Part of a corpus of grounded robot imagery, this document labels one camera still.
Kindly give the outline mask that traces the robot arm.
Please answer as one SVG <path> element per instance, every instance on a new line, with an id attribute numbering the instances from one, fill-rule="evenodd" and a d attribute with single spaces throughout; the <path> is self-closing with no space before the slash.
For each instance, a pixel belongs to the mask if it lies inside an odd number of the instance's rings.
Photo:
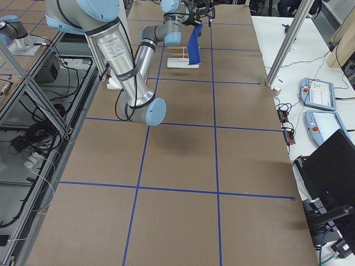
<path id="1" fill-rule="evenodd" d="M 187 43 L 189 65 L 201 62 L 198 37 L 203 29 L 202 18 L 215 18 L 216 1 L 161 1 L 162 24 L 142 30 L 141 43 L 133 53 L 128 34 L 119 16 L 118 1 L 46 1 L 47 25 L 70 34 L 84 35 L 94 54 L 111 67 L 122 86 L 115 107 L 124 121 L 157 126 L 166 115 L 166 103 L 148 89 L 146 77 L 156 45 L 181 43 L 181 26 L 193 26 Z"/>
<path id="2" fill-rule="evenodd" d="M 15 15 L 1 17 L 1 42 L 9 46 L 13 42 L 21 51 L 26 51 L 34 47 L 34 41 L 28 31 Z"/>

